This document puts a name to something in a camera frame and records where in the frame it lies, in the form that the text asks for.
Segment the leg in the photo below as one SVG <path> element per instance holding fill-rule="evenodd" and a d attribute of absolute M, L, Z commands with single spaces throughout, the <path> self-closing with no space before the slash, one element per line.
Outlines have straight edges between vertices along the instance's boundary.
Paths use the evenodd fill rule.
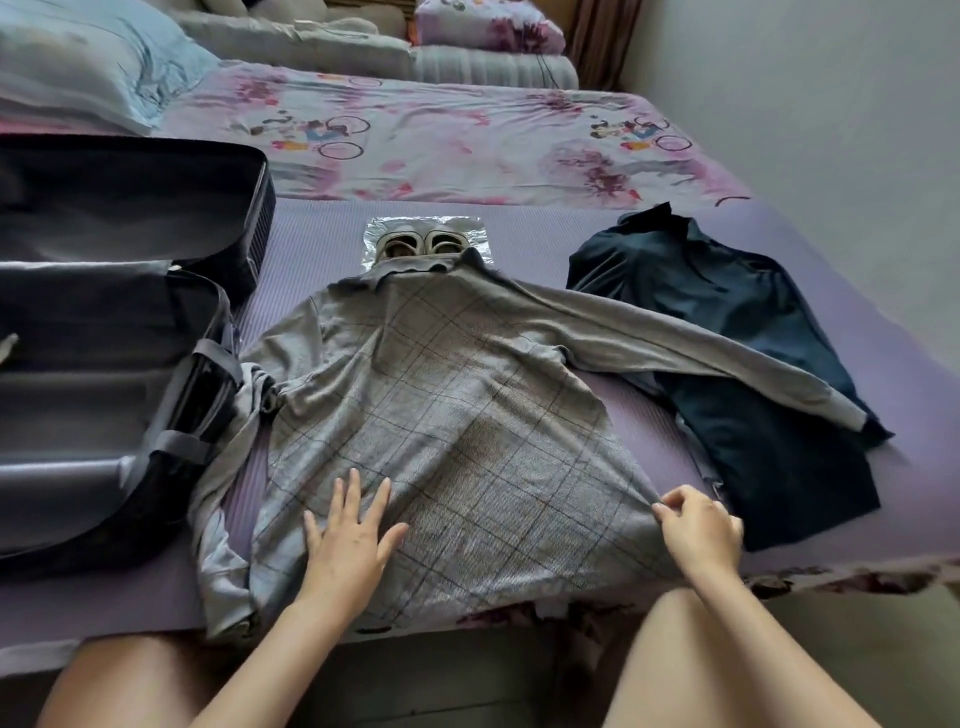
<path fill-rule="evenodd" d="M 730 638 L 700 597 L 689 589 L 662 596 L 626 657 L 605 728 L 768 725 Z"/>
<path fill-rule="evenodd" d="M 213 696 L 199 648 L 184 637 L 128 635 L 81 645 L 37 728 L 185 728 Z"/>

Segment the hand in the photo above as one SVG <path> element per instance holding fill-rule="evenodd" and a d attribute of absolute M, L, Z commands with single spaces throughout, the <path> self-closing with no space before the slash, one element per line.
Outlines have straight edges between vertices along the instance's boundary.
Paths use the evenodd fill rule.
<path fill-rule="evenodd" d="M 723 503 L 682 485 L 654 503 L 653 510 L 663 527 L 666 547 L 687 579 L 736 576 L 743 521 L 731 516 Z"/>
<path fill-rule="evenodd" d="M 344 500 L 344 481 L 337 478 L 333 500 L 322 532 L 310 511 L 303 513 L 306 537 L 306 574 L 295 603 L 336 619 L 347 626 L 367 608 L 373 590 L 394 549 L 409 530 L 398 523 L 378 543 L 380 520 L 390 500 L 390 478 L 384 478 L 362 522 L 360 518 L 360 473 L 350 470 L 350 485 Z"/>

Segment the black suitcase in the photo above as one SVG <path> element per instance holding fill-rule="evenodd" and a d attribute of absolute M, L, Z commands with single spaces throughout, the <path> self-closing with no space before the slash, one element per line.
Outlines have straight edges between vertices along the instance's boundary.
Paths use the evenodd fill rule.
<path fill-rule="evenodd" d="M 0 264 L 0 579 L 166 546 L 241 383 L 227 294 L 165 263 Z"/>
<path fill-rule="evenodd" d="M 0 260 L 172 260 L 237 307 L 256 287 L 275 204 L 253 147 L 0 134 Z"/>

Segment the pair of shoes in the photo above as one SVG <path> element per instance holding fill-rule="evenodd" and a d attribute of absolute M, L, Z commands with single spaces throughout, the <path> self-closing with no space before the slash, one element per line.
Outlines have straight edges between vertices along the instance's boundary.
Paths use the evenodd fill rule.
<path fill-rule="evenodd" d="M 468 246 L 467 238 L 459 232 L 430 231 L 424 238 L 413 231 L 393 231 L 377 241 L 373 261 L 379 263 L 387 258 L 408 255 L 462 253 Z"/>

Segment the pillow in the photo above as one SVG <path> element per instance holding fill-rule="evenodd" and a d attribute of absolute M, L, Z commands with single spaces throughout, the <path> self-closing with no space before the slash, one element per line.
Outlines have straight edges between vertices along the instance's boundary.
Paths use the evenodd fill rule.
<path fill-rule="evenodd" d="M 420 45 L 557 55 L 564 33 L 530 0 L 420 0 Z"/>
<path fill-rule="evenodd" d="M 147 133 L 217 63 L 141 0 L 0 3 L 0 98 L 19 104 Z"/>
<path fill-rule="evenodd" d="M 222 59 L 379 79 L 413 77 L 406 40 L 344 31 L 336 23 L 292 25 L 209 12 L 175 12 L 173 16 L 190 37 Z"/>

